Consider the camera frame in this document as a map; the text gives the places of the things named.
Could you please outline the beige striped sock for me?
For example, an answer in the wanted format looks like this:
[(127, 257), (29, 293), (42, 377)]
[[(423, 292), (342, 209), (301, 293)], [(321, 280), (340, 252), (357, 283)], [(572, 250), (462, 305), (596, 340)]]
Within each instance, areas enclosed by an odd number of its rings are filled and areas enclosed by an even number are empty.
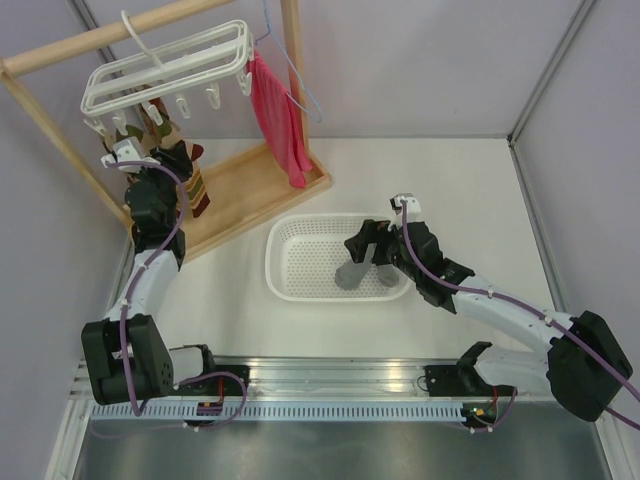
[(183, 182), (189, 198), (189, 205), (193, 218), (200, 217), (210, 204), (205, 182), (202, 178), (198, 160), (204, 153), (204, 148), (197, 143), (185, 140), (179, 127), (170, 119), (164, 118), (163, 123), (155, 126), (158, 145), (171, 148), (177, 142), (185, 142), (189, 157), (193, 164), (193, 174)]
[(138, 165), (138, 162), (142, 162), (149, 156), (149, 149), (143, 142), (144, 139), (145, 134), (139, 129), (134, 129), (126, 137), (118, 132), (116, 142), (113, 145), (113, 156), (116, 167), (120, 171), (129, 174), (140, 172), (141, 166)]

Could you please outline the grey sock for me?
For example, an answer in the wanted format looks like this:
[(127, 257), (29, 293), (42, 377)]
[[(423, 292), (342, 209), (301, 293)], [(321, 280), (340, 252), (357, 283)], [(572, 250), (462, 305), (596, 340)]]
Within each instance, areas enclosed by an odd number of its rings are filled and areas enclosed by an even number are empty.
[(376, 275), (379, 283), (386, 288), (394, 288), (399, 283), (399, 274), (392, 264), (377, 265)]
[(357, 289), (371, 267), (373, 255), (373, 251), (368, 251), (360, 263), (352, 259), (344, 262), (335, 272), (336, 285), (345, 291)]

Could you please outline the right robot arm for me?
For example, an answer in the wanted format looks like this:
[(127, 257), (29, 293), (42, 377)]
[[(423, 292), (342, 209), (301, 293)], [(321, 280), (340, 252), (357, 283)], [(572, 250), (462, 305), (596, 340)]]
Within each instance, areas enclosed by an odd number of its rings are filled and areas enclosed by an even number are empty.
[(456, 379), (465, 392), (503, 386), (550, 394), (588, 422), (609, 410), (621, 389), (639, 393), (629, 382), (632, 366), (601, 316), (532, 307), (500, 291), (445, 257), (425, 223), (398, 227), (367, 219), (344, 245), (352, 263), (392, 266), (432, 306), (478, 320), (524, 345), (519, 351), (476, 342), (457, 362)]

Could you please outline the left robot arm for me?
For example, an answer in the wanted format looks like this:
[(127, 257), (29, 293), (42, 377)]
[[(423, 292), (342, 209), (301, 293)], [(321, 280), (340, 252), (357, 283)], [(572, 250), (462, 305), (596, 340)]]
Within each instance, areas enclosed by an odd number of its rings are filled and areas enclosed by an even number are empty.
[(134, 177), (124, 197), (133, 221), (134, 266), (104, 318), (83, 327), (81, 343), (96, 402), (128, 403), (136, 416), (148, 401), (173, 389), (172, 359), (155, 317), (186, 258), (185, 183), (193, 165), (179, 159), (184, 150), (175, 146), (147, 151), (129, 137), (101, 159), (104, 167)]

